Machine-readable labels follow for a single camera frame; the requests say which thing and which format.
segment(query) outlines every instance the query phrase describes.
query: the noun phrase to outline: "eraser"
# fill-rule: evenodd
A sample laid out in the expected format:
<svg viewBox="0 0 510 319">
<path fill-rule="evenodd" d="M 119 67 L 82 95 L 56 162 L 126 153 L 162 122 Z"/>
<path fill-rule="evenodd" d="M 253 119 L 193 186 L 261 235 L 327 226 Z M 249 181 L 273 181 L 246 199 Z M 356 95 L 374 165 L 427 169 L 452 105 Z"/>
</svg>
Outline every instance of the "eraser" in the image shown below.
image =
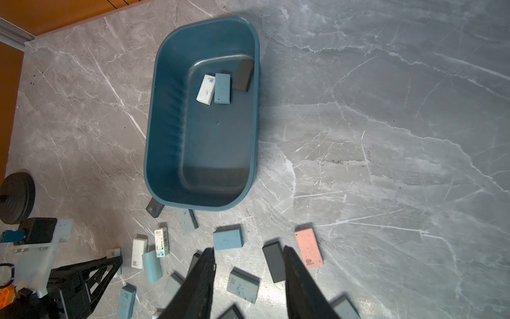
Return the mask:
<svg viewBox="0 0 510 319">
<path fill-rule="evenodd" d="M 157 218 L 159 214 L 161 214 L 161 211 L 165 208 L 165 205 L 161 204 L 154 198 L 150 199 L 149 205 L 145 208 L 145 210 L 153 217 Z"/>
<path fill-rule="evenodd" d="M 169 254 L 168 229 L 166 227 L 154 229 L 154 241 L 156 243 L 156 257 L 161 258 Z"/>
<path fill-rule="evenodd" d="M 161 265 L 156 257 L 156 251 L 152 250 L 142 255 L 143 272 L 149 284 L 155 283 L 163 274 L 161 273 Z"/>
<path fill-rule="evenodd" d="M 215 231 L 213 233 L 214 249 L 232 249 L 243 247 L 243 234 L 241 228 Z"/>
<path fill-rule="evenodd" d="M 113 257 L 119 257 L 120 256 L 120 248 L 112 248 L 112 249 L 108 249 L 106 251 L 106 258 L 113 258 Z M 122 265 L 119 267 L 119 270 L 117 270 L 117 272 L 113 275 L 113 278 L 117 278 L 119 277 L 120 275 L 122 275 Z"/>
<path fill-rule="evenodd" d="M 230 104 L 230 74 L 216 73 L 214 103 Z"/>
<path fill-rule="evenodd" d="M 350 304 L 349 299 L 345 296 L 341 296 L 338 300 L 331 304 L 333 310 L 342 319 L 360 319 L 360 315 L 354 310 L 354 307 Z"/>
<path fill-rule="evenodd" d="M 219 319 L 244 319 L 236 305 L 232 306 L 223 316 Z"/>
<path fill-rule="evenodd" d="M 193 267 L 195 267 L 196 263 L 198 262 L 198 260 L 200 259 L 200 256 L 201 254 L 199 253 L 195 253 L 193 255 L 193 258 L 191 258 L 191 263 L 190 263 L 190 267 L 188 269 L 188 273 L 186 274 L 186 277 L 190 275 L 191 273 L 191 270 L 193 269 Z"/>
<path fill-rule="evenodd" d="M 179 277 L 176 273 L 173 273 L 168 277 L 165 285 L 165 291 L 170 295 L 170 300 L 175 297 L 175 294 L 179 291 L 183 285 L 184 280 Z"/>
<path fill-rule="evenodd" d="M 156 311 L 155 313 L 152 314 L 152 319 L 158 319 L 162 313 L 163 313 L 162 311 L 159 310 Z"/>
<path fill-rule="evenodd" d="M 198 228 L 196 223 L 195 214 L 192 209 L 184 209 L 184 208 L 176 208 L 177 219 L 179 220 L 179 225 L 183 231 L 183 234 L 189 234 Z"/>
<path fill-rule="evenodd" d="M 301 258 L 306 268 L 315 268 L 323 266 L 317 241 L 315 240 L 314 230 L 308 228 L 295 232 Z"/>
<path fill-rule="evenodd" d="M 147 252 L 147 239 L 133 239 L 133 250 L 131 253 L 131 267 L 143 269 L 142 255 Z"/>
<path fill-rule="evenodd" d="M 232 89 L 247 92 L 250 88 L 251 76 L 253 74 L 253 60 L 241 60 L 234 75 Z"/>
<path fill-rule="evenodd" d="M 214 95 L 214 86 L 216 80 L 214 76 L 204 75 L 202 80 L 202 85 L 200 85 L 200 90 L 198 91 L 198 95 L 196 100 L 200 103 L 204 103 L 207 105 L 211 105 L 211 101 L 213 100 Z"/>
<path fill-rule="evenodd" d="M 231 271 L 226 291 L 254 304 L 259 292 L 259 282 L 237 271 Z"/>
<path fill-rule="evenodd" d="M 120 290 L 119 307 L 117 308 L 117 317 L 120 319 L 130 319 L 133 315 L 133 305 L 135 304 L 136 289 L 130 286 L 124 286 Z"/>
<path fill-rule="evenodd" d="M 269 272 L 273 278 L 273 282 L 280 282 L 285 280 L 285 263 L 282 254 L 280 242 L 270 243 L 262 247 L 264 256 L 266 257 Z"/>
</svg>

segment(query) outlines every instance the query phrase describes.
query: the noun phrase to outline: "white eraser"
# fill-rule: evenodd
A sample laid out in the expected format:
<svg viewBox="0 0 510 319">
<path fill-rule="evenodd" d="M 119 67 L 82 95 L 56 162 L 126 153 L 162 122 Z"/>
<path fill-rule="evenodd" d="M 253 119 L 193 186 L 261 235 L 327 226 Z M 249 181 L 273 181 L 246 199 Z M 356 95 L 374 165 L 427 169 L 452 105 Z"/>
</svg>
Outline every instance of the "white eraser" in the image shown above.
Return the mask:
<svg viewBox="0 0 510 319">
<path fill-rule="evenodd" d="M 133 253 L 131 254 L 131 267 L 143 269 L 142 255 L 147 252 L 147 239 L 133 239 Z"/>
<path fill-rule="evenodd" d="M 119 257 L 120 256 L 120 248 L 112 248 L 108 249 L 106 251 L 106 258 L 113 258 L 113 257 Z M 122 275 L 122 265 L 119 267 L 119 270 L 113 275 L 113 278 L 119 277 Z"/>
<path fill-rule="evenodd" d="M 214 95 L 214 84 L 216 83 L 216 79 L 214 76 L 204 75 L 202 80 L 202 85 L 200 85 L 200 90 L 198 91 L 198 95 L 196 100 L 200 103 L 204 103 L 207 105 L 211 105 L 211 101 L 213 100 Z"/>
<path fill-rule="evenodd" d="M 161 258 L 168 255 L 168 230 L 166 227 L 154 229 L 156 242 L 156 257 Z"/>
</svg>

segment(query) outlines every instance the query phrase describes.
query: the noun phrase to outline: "gray eraser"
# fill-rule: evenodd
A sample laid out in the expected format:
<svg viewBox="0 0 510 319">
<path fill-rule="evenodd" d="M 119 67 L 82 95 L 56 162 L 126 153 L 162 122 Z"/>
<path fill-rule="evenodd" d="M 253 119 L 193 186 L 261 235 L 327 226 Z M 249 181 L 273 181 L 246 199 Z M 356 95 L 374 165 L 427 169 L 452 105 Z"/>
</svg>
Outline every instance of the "gray eraser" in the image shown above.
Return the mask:
<svg viewBox="0 0 510 319">
<path fill-rule="evenodd" d="M 360 315 L 354 310 L 346 296 L 341 296 L 331 304 L 333 310 L 342 319 L 360 319 Z"/>
<path fill-rule="evenodd" d="M 254 304 L 259 292 L 259 282 L 237 271 L 231 271 L 226 291 Z"/>
<path fill-rule="evenodd" d="M 226 313 L 218 319 L 244 319 L 236 305 L 232 306 Z"/>
<path fill-rule="evenodd" d="M 133 315 L 133 305 L 135 304 L 136 289 L 130 286 L 124 286 L 120 290 L 119 307 L 117 308 L 117 317 L 120 319 L 130 319 Z"/>
<path fill-rule="evenodd" d="M 165 205 L 161 204 L 157 200 L 153 198 L 150 199 L 149 205 L 145 208 L 145 210 L 153 217 L 157 218 L 161 211 L 165 208 Z"/>
<path fill-rule="evenodd" d="M 196 263 L 200 259 L 200 256 L 201 256 L 201 254 L 199 254 L 199 253 L 196 253 L 193 255 L 193 258 L 191 258 L 190 267 L 188 269 L 188 273 L 186 274 L 186 277 L 190 275 L 191 270 L 193 269 L 193 267 L 195 267 Z"/>
<path fill-rule="evenodd" d="M 183 234 L 186 235 L 198 228 L 192 209 L 176 208 L 176 211 Z"/>
<path fill-rule="evenodd" d="M 234 75 L 232 89 L 247 92 L 250 87 L 251 76 L 253 74 L 253 60 L 241 60 Z"/>
<path fill-rule="evenodd" d="M 230 104 L 230 74 L 216 73 L 214 103 Z"/>
<path fill-rule="evenodd" d="M 165 291 L 170 295 L 170 300 L 175 297 L 175 294 L 179 291 L 181 286 L 183 285 L 184 280 L 179 277 L 178 274 L 173 273 L 168 277 L 168 280 L 165 285 Z"/>
<path fill-rule="evenodd" d="M 273 282 L 280 282 L 285 280 L 285 263 L 282 254 L 280 242 L 270 243 L 262 247 L 264 256 L 266 256 L 267 266 L 273 278 Z"/>
</svg>

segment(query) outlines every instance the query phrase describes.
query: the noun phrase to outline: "black round base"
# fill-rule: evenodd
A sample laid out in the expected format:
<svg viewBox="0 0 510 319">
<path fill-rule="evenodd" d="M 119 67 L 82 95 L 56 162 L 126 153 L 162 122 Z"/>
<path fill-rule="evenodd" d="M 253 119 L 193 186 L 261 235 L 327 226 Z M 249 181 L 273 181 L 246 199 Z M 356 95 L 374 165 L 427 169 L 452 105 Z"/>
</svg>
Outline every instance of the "black round base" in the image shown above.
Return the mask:
<svg viewBox="0 0 510 319">
<path fill-rule="evenodd" d="M 5 224 L 19 224 L 32 212 L 35 184 L 28 173 L 7 176 L 0 186 L 0 219 Z"/>
</svg>

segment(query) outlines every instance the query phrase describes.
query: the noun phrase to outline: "barcode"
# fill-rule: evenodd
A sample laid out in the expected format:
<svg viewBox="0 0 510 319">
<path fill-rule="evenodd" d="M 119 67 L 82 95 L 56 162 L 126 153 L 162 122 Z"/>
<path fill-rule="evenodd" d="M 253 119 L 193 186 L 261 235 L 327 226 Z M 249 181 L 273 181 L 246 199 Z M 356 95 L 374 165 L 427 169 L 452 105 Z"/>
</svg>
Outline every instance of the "barcode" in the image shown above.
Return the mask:
<svg viewBox="0 0 510 319">
<path fill-rule="evenodd" d="M 163 231 L 163 246 L 168 247 L 168 232 Z"/>
</svg>

